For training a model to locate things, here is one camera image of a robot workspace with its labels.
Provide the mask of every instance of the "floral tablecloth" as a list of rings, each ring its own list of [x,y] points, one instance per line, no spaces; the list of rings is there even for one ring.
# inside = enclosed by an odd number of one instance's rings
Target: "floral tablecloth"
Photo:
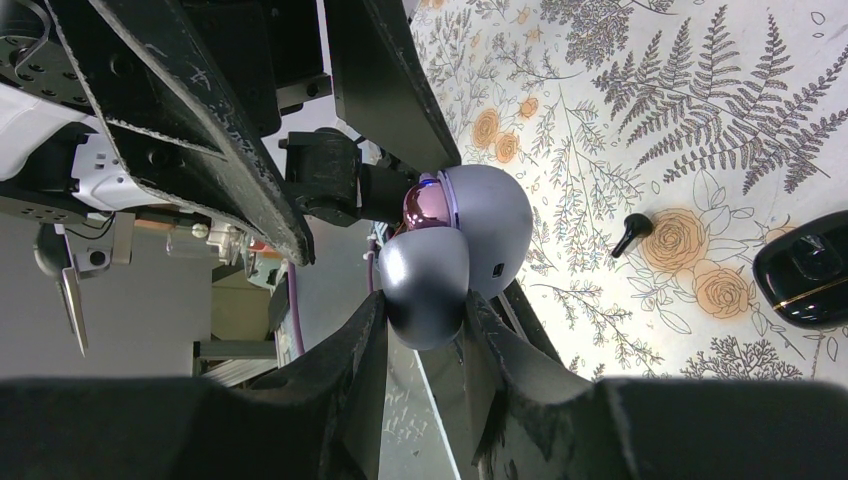
[[[464,162],[530,196],[519,280],[569,368],[848,383],[848,328],[751,274],[848,205],[842,1],[426,0],[412,29]],[[655,232],[614,261],[631,212]]]

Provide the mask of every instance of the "floral pattern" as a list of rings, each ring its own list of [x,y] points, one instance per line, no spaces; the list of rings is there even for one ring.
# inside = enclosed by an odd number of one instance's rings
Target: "floral pattern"
[[[790,326],[751,272],[842,208],[841,2],[422,5],[415,45],[463,161],[531,200],[518,280],[572,371],[848,384],[848,327]],[[614,260],[634,212],[654,232]]]

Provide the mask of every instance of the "wall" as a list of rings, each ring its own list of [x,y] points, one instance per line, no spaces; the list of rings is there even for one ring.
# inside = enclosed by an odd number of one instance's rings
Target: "wall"
[[[131,265],[81,282],[83,358],[55,285],[35,264],[36,229],[0,215],[0,378],[191,373],[192,342],[209,338],[210,262],[172,259],[163,236],[137,232]]]

